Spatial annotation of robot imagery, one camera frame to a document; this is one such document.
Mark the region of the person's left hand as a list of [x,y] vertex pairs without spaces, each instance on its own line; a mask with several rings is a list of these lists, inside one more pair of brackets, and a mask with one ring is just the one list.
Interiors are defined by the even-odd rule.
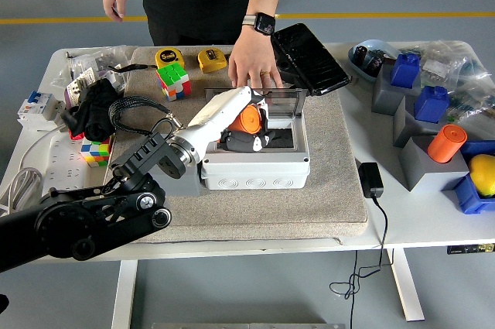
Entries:
[[228,76],[232,87],[283,88],[271,37],[242,26],[230,55]]

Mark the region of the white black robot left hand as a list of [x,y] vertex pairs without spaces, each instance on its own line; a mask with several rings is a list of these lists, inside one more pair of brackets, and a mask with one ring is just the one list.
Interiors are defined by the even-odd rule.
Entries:
[[235,131],[231,125],[247,107],[265,100],[250,87],[230,89],[215,95],[190,121],[169,140],[193,155],[203,158],[211,142],[219,142],[221,149],[237,153],[257,153],[274,139],[275,132],[261,128],[256,133]]

